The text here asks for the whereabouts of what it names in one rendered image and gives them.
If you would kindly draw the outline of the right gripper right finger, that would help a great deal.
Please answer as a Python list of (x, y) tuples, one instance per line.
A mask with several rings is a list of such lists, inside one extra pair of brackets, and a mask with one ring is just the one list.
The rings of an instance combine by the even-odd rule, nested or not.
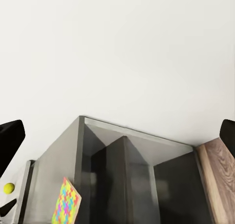
[(224, 119), (219, 136), (235, 159), (235, 121)]

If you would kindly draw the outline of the tennis ball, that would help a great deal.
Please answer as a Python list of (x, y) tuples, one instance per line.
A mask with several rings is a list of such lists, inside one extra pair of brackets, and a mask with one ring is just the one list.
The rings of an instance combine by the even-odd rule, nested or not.
[(5, 187), (3, 188), (3, 192), (5, 194), (13, 193), (15, 189), (15, 185), (13, 183), (7, 183)]

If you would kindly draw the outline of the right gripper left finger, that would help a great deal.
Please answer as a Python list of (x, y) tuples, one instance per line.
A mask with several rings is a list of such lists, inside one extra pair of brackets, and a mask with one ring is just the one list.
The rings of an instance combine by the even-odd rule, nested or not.
[(25, 139), (21, 119), (0, 125), (0, 178)]

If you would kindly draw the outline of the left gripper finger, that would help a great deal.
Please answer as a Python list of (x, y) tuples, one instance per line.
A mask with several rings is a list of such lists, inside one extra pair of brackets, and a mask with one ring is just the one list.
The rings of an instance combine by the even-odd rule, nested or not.
[(8, 212), (16, 205), (17, 201), (18, 201), (17, 199), (14, 199), (8, 204), (0, 207), (0, 218), (5, 217), (8, 214)]

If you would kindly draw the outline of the jigsaw puzzle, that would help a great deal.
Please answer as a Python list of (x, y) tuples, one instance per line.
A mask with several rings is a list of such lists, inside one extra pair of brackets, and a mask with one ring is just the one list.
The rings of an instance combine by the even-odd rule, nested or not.
[(52, 217), (52, 224), (75, 224), (81, 199), (70, 180), (64, 178)]

